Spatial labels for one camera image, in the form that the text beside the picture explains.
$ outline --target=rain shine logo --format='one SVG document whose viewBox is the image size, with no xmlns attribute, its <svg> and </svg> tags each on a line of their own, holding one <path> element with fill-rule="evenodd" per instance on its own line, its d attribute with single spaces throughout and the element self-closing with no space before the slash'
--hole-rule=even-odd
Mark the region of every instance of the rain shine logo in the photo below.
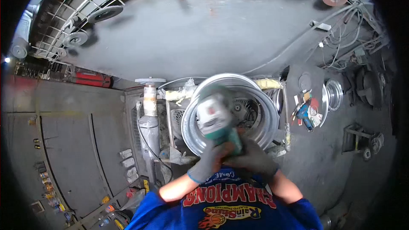
<svg viewBox="0 0 409 230">
<path fill-rule="evenodd" d="M 259 219 L 261 209 L 253 206 L 214 206 L 203 209 L 206 216 L 199 222 L 198 227 L 209 230 L 219 228 L 226 223 L 228 219 Z"/>
</svg>

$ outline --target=bottle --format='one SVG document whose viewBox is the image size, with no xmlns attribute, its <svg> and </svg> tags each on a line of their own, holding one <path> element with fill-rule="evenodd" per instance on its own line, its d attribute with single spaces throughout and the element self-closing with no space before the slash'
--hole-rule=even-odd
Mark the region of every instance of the bottle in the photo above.
<svg viewBox="0 0 409 230">
<path fill-rule="evenodd" d="M 100 221 L 99 221 L 99 226 L 100 227 L 102 227 L 102 226 L 106 226 L 107 224 L 109 224 L 109 222 L 110 222 L 110 219 L 107 217 L 107 218 L 103 218 L 103 219 L 101 219 Z"/>
</svg>

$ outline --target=forearm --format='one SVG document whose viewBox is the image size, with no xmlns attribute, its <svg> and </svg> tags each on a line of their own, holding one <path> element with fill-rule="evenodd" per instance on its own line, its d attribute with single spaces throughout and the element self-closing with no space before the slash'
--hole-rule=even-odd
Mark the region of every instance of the forearm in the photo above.
<svg viewBox="0 0 409 230">
<path fill-rule="evenodd" d="M 182 199 L 186 194 L 192 192 L 199 184 L 190 179 L 187 174 L 167 183 L 159 189 L 159 196 L 165 202 Z"/>
<path fill-rule="evenodd" d="M 286 178 L 281 170 L 277 171 L 268 185 L 271 192 L 287 204 L 294 203 L 303 198 L 303 194 L 298 187 Z"/>
</svg>

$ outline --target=person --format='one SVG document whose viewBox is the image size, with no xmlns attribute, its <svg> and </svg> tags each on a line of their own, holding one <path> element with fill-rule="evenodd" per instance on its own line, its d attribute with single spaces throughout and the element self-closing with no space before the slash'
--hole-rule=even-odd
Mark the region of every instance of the person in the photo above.
<svg viewBox="0 0 409 230">
<path fill-rule="evenodd" d="M 323 229 L 278 164 L 254 141 L 242 144 L 235 157 L 231 143 L 207 145 L 187 174 L 147 193 L 126 230 Z"/>
</svg>

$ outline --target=basketball logo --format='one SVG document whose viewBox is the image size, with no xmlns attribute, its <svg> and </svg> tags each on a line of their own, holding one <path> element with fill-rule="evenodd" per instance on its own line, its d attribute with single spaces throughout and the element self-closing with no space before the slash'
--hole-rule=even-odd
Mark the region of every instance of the basketball logo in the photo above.
<svg viewBox="0 0 409 230">
<path fill-rule="evenodd" d="M 222 214 L 214 214 L 210 217 L 210 221 L 215 225 L 222 225 L 226 222 L 226 218 Z"/>
</svg>

